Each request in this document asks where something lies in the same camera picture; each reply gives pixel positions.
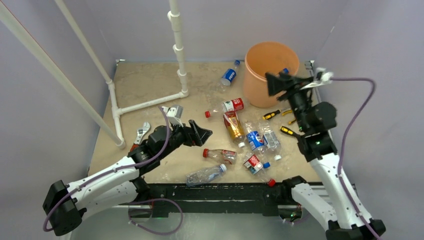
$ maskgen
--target white pvc pipe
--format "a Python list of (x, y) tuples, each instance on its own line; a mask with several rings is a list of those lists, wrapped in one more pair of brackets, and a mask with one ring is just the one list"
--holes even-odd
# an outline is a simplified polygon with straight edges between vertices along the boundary
[(124, 137), (122, 135), (120, 114), (118, 113), (119, 108), (118, 108), (117, 98), (116, 98), (116, 94), (115, 94), (115, 84), (112, 81), (112, 79), (109, 77), (109, 75), (106, 72), (103, 65), (100, 63), (99, 58), (95, 54), (93, 48), (90, 46), (89, 41), (87, 41), (86, 36), (81, 31), (80, 27), (78, 26), (77, 22), (75, 21), (74, 17), (72, 16), (71, 12), (69, 12), (69, 9), (67, 8), (64, 1), (63, 0), (54, 0), (54, 2), (59, 7), (63, 16), (65, 17), (65, 19), (69, 23), (72, 30), (75, 32), (75, 34), (78, 37), (79, 41), (81, 42), (82, 46), (84, 46), (88, 55), (91, 57), (95, 66), (100, 71), (101, 75), (103, 76), (104, 80), (107, 83), (107, 86), (109, 88), (109, 93), (110, 93), (110, 102), (112, 104), (112, 116), (113, 116), (113, 121), (114, 121), (114, 124), (115, 124), (116, 135), (118, 136), (119, 139), (122, 140), (122, 142), (120, 144), (117, 144), (117, 146), (119, 148), (123, 149), (123, 148), (125, 148), (125, 142), (124, 142)]
[(62, 87), (75, 99), (79, 105), (90, 115), (90, 117), (104, 130), (107, 135), (117, 144), (122, 145), (122, 140), (115, 135), (102, 117), (94, 110), (90, 103), (72, 85), (71, 81), (59, 69), (49, 55), (41, 48), (37, 41), (19, 23), (9, 9), (0, 1), (0, 21), (12, 32), (13, 35), (28, 49), (34, 57), (54, 76)]
[(143, 103), (140, 103), (140, 104), (137, 104), (137, 105), (121, 108), (121, 112), (122, 112), (122, 114), (125, 114), (125, 113), (131, 112), (131, 111), (147, 108), (147, 107), (150, 107), (150, 106), (153, 106), (153, 105), (156, 105), (156, 104), (161, 104), (161, 103), (164, 103), (164, 102), (168, 102), (168, 101), (171, 101), (171, 100), (180, 99), (180, 98), (184, 98), (184, 97), (185, 97), (184, 94), (182, 92), (179, 92), (177, 94), (173, 94), (173, 95), (165, 96), (165, 97), (158, 98), (158, 99), (155, 99), (155, 100), (146, 101), (146, 102), (143, 102)]
[(122, 140), (122, 145), (118, 145), (118, 147), (123, 149), (125, 148), (125, 141), (122, 135), (121, 122), (120, 122), (121, 113), (120, 113), (120, 109), (118, 108), (114, 82), (111, 81), (110, 83), (108, 83), (107, 87), (109, 88), (109, 93), (110, 93), (110, 103), (112, 105), (112, 117), (113, 117), (113, 122), (115, 124), (116, 135), (118, 136), (119, 139)]
[(178, 10), (177, 0), (169, 0), (170, 11), (168, 12), (168, 19), (172, 25), (173, 36), (175, 39), (175, 44), (172, 47), (176, 59), (178, 61), (179, 70), (177, 74), (179, 76), (179, 81), (181, 82), (181, 93), (184, 97), (189, 95), (189, 89), (187, 87), (187, 72), (185, 66), (184, 58), (184, 47), (183, 47), (183, 37), (182, 37), (182, 26), (180, 19), (180, 11)]
[(72, 30), (75, 32), (78, 39), (81, 41), (82, 45), (84, 46), (85, 50), (87, 51), (88, 55), (90, 55), (91, 59), (93, 60), (95, 66), (100, 71), (101, 75), (103, 76), (104, 80), (107, 84), (112, 82), (112, 79), (109, 77), (108, 73), (106, 72), (103, 65), (100, 63), (99, 58), (94, 53), (93, 48), (90, 46), (89, 41), (87, 41), (86, 36), (84, 36), (84, 33), (81, 31), (80, 27), (78, 26), (77, 22), (75, 21), (74, 17), (72, 16), (71, 12), (69, 12), (67, 6), (65, 5), (63, 0), (54, 0), (59, 7), (60, 11), (62, 12), (63, 16), (69, 23)]

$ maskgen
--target yellow screwdriver handle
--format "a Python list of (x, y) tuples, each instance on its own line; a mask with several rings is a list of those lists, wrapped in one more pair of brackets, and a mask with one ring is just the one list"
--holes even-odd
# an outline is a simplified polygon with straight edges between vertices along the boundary
[(297, 138), (297, 137), (300, 136), (299, 134), (295, 133), (293, 130), (291, 130), (290, 128), (285, 127), (285, 126), (281, 126), (281, 128), (279, 130), (283, 134), (287, 134), (287, 135), (292, 136), (292, 137), (296, 137)]
[(275, 117), (277, 114), (280, 114), (281, 113), (281, 111), (280, 110), (277, 110), (277, 111), (273, 111), (273, 112), (269, 112), (269, 113), (267, 113), (267, 114), (265, 114), (265, 115), (263, 115), (263, 119), (264, 120), (270, 120), (270, 119), (272, 119), (273, 117)]

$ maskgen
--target plastic bottle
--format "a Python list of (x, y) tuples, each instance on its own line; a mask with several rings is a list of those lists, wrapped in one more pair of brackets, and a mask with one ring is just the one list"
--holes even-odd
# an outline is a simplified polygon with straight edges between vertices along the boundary
[(252, 121), (243, 123), (244, 132), (246, 133), (247, 141), (254, 154), (263, 154), (265, 152), (265, 144), (258, 132), (258, 125)]
[(263, 164), (263, 168), (256, 173), (256, 176), (268, 186), (273, 187), (276, 184), (276, 181), (268, 176), (266, 169), (271, 165), (269, 162)]
[(187, 175), (185, 183), (188, 187), (207, 184), (222, 177), (226, 170), (227, 167), (224, 164), (214, 167), (206, 167)]
[(240, 69), (240, 61), (235, 60), (233, 68), (228, 68), (228, 70), (224, 73), (224, 75), (222, 75), (221, 83), (224, 86), (230, 86), (231, 83), (236, 78), (239, 69)]
[(205, 148), (203, 150), (203, 157), (213, 159), (220, 164), (232, 165), (236, 163), (237, 152), (224, 149), (209, 150)]
[(249, 104), (249, 101), (244, 97), (239, 97), (233, 100), (221, 102), (219, 105), (204, 112), (206, 118), (222, 116), (226, 112), (242, 110)]
[(272, 130), (268, 121), (259, 123), (259, 130), (262, 134), (263, 144), (266, 147), (265, 154), (273, 158), (275, 161), (281, 159), (281, 143), (276, 133)]
[(244, 148), (245, 144), (245, 132), (240, 123), (237, 112), (227, 111), (223, 115), (224, 125), (233, 143), (237, 144), (239, 148)]
[(249, 153), (246, 155), (246, 160), (244, 161), (244, 166), (255, 176), (257, 176), (262, 182), (268, 184), (268, 186), (272, 187), (276, 184), (276, 181), (268, 176), (265, 168), (270, 166), (270, 163), (267, 162), (262, 164), (260, 158), (256, 156), (256, 154)]

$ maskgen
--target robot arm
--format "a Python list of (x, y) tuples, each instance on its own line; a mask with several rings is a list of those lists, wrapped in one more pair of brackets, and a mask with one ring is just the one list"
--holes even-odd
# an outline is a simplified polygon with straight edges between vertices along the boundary
[[(285, 91), (277, 99), (288, 100), (299, 131), (304, 133), (296, 134), (296, 136), (292, 134), (292, 136), (297, 138), (300, 152), (321, 179), (333, 207), (313, 194), (310, 186), (300, 176), (283, 181), (288, 195), (303, 205), (318, 220), (326, 230), (328, 240), (374, 239), (366, 225), (371, 226), (381, 236), (386, 231), (383, 222), (372, 219), (343, 169), (341, 174), (338, 174), (340, 157), (329, 135), (329, 130), (337, 125), (336, 108), (328, 102), (320, 102), (312, 106), (311, 95), (308, 96), (310, 88), (329, 84), (332, 73), (325, 73), (325, 69), (320, 68), (316, 76), (309, 78), (298, 78), (282, 72), (278, 76), (269, 73), (265, 76), (270, 96)], [(359, 212), (355, 210), (339, 178), (343, 178), (347, 185), (347, 192), (352, 196), (352, 201)]]
[[(148, 186), (141, 176), (157, 168), (163, 158), (181, 145), (202, 146), (212, 135), (211, 130), (199, 127), (193, 120), (188, 121), (190, 127), (181, 123), (181, 106), (164, 109), (171, 120), (172, 130), (164, 151), (155, 160), (148, 161), (163, 148), (166, 126), (158, 126), (140, 146), (108, 168), (67, 185), (59, 180), (50, 186), (43, 209), (47, 215), (52, 212), (49, 221), (56, 236), (71, 232), (83, 220), (104, 209), (142, 198)], [(112, 173), (99, 177), (109, 171)]]

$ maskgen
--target vertical pipe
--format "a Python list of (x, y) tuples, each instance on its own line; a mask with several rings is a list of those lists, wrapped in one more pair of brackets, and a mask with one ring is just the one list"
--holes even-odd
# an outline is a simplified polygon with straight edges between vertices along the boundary
[(179, 76), (179, 81), (181, 82), (181, 92), (186, 97), (189, 95), (189, 89), (187, 87), (187, 72), (184, 58), (183, 37), (181, 33), (182, 27), (177, 0), (169, 0), (169, 6), (170, 11), (168, 12), (168, 19), (171, 22), (175, 39), (175, 45), (172, 48), (175, 52), (176, 59), (178, 60), (179, 69), (177, 74)]
[(54, 0), (54, 2), (59, 7), (60, 11), (62, 12), (62, 14), (65, 17), (65, 19), (67, 20), (67, 22), (69, 23), (72, 30), (75, 32), (78, 39), (81, 41), (81, 44), (84, 46), (88, 55), (90, 55), (91, 59), (93, 60), (97, 69), (100, 71), (100, 73), (103, 76), (106, 83), (109, 84), (110, 82), (112, 82), (112, 79), (109, 77), (105, 68), (100, 63), (99, 58), (94, 53), (93, 48), (89, 44), (89, 41), (87, 41), (86, 37), (84, 36), (84, 33), (81, 31), (80, 27), (78, 26), (77, 22), (75, 21), (74, 17), (72, 16), (71, 12), (69, 12), (69, 9), (66, 7), (64, 1), (63, 0)]
[(116, 134), (119, 139), (121, 139), (121, 143), (117, 144), (117, 146), (121, 149), (125, 147), (124, 143), (124, 137), (122, 135), (122, 129), (121, 129), (121, 123), (120, 123), (120, 114), (119, 114), (119, 108), (117, 103), (117, 97), (115, 94), (115, 84), (112, 81), (112, 79), (109, 77), (108, 73), (106, 72), (103, 65), (100, 63), (99, 58), (95, 54), (93, 48), (90, 46), (89, 41), (87, 41), (86, 36), (84, 36), (83, 31), (81, 31), (80, 27), (78, 26), (77, 22), (75, 21), (74, 17), (72, 16), (71, 12), (65, 5), (63, 0), (54, 0), (56, 5), (59, 7), (60, 11), (62, 12), (63, 16), (69, 23), (72, 30), (75, 32), (76, 36), (78, 37), (79, 41), (81, 42), (82, 46), (84, 46), (85, 50), (87, 51), (88, 55), (91, 57), (92, 61), (94, 62), (97, 69), (100, 71), (101, 75), (104, 78), (104, 81), (107, 83), (107, 87), (109, 89), (110, 93), (110, 102), (112, 104), (112, 115), (113, 115), (113, 121), (115, 124)]
[(94, 110), (90, 103), (72, 85), (71, 81), (59, 69), (50, 56), (38, 44), (38, 42), (27, 32), (24, 26), (15, 18), (9, 9), (0, 1), (0, 21), (12, 32), (13, 35), (28, 49), (34, 57), (53, 75), (62, 87), (75, 99), (79, 105), (90, 115), (90, 117), (104, 130), (116, 145), (122, 145), (122, 140), (109, 128), (102, 117)]

